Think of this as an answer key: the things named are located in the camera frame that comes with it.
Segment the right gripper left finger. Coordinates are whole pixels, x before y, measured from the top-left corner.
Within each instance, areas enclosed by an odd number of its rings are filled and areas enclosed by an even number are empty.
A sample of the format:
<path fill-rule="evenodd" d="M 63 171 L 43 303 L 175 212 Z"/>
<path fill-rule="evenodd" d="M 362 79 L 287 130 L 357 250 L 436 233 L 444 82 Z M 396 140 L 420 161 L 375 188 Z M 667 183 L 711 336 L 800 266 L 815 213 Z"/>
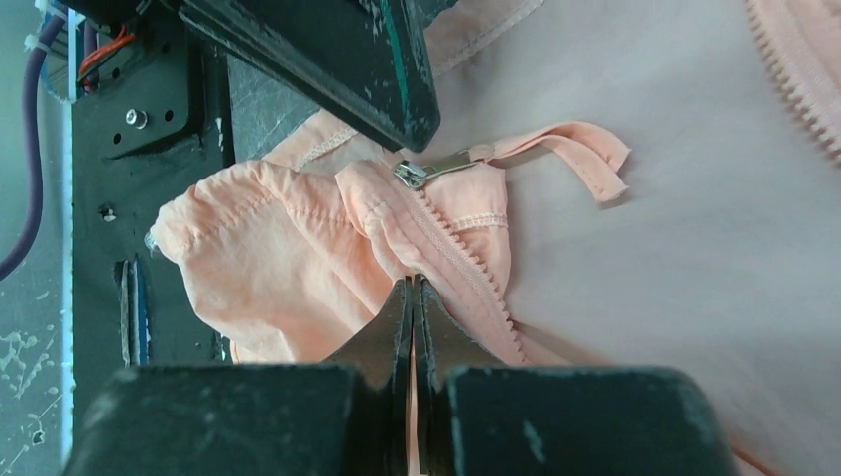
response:
<path fill-rule="evenodd" d="M 94 399 L 68 475 L 403 475 L 411 278 L 318 364 L 141 366 Z"/>

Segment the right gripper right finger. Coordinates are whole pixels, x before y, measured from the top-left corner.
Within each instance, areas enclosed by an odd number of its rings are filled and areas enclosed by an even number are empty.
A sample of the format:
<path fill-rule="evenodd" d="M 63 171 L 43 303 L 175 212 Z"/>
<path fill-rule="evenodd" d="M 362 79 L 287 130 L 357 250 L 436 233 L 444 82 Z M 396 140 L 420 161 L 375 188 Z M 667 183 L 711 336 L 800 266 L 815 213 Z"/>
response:
<path fill-rule="evenodd" d="M 665 367 L 503 364 L 413 280 L 424 475 L 733 475 L 699 387 Z"/>

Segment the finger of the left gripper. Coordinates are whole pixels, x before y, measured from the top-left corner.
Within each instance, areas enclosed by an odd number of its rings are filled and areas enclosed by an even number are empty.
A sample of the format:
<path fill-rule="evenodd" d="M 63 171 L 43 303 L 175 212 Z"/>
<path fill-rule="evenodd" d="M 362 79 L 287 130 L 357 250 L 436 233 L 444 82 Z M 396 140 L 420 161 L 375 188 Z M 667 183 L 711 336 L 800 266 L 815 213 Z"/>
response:
<path fill-rule="evenodd" d="M 205 47 L 283 82 L 379 145 L 426 148 L 440 123 L 411 1 L 71 1 L 111 38 L 78 74 L 98 153 L 146 153 L 203 119 Z"/>

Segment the salmon pink zip jacket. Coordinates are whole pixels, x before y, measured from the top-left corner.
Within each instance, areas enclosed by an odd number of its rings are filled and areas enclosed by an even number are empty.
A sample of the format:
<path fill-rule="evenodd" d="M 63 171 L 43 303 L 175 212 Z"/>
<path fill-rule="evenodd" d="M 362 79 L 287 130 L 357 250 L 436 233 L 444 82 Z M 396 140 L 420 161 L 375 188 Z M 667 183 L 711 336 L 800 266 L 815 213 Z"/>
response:
<path fill-rule="evenodd" d="M 318 362 L 424 274 L 514 365 L 694 378 L 744 475 L 840 471 L 840 5 L 458 1 L 441 124 L 326 111 L 149 237 L 238 363 Z"/>

